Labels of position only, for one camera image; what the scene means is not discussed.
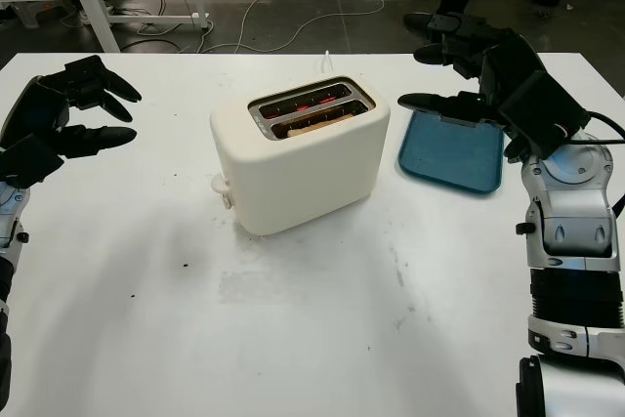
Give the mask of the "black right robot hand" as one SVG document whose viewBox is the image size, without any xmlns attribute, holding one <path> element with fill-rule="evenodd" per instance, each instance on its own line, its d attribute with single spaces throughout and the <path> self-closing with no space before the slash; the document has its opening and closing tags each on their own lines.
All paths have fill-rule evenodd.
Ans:
<svg viewBox="0 0 625 417">
<path fill-rule="evenodd" d="M 521 134 L 501 106 L 533 72 L 544 69 L 522 36 L 510 28 L 492 26 L 484 18 L 457 12 L 408 13 L 403 24 L 427 40 L 414 51 L 416 62 L 450 66 L 465 79 L 476 78 L 479 91 L 450 97 L 411 93 L 399 97 L 401 106 L 453 124 L 474 127 L 487 123 L 512 140 Z"/>
</svg>

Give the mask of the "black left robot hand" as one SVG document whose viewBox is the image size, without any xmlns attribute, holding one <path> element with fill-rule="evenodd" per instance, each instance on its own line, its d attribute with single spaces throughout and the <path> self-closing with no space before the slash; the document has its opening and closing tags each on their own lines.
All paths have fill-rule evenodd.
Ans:
<svg viewBox="0 0 625 417">
<path fill-rule="evenodd" d="M 128 81 L 106 68 L 98 56 L 66 63 L 64 70 L 33 77 L 25 86 L 1 130 L 1 147 L 34 136 L 67 158 L 93 156 L 103 149 L 132 142 L 137 132 L 128 127 L 87 128 L 68 124 L 69 111 L 99 107 L 112 117 L 133 120 L 121 103 L 137 103 L 141 94 Z"/>
</svg>

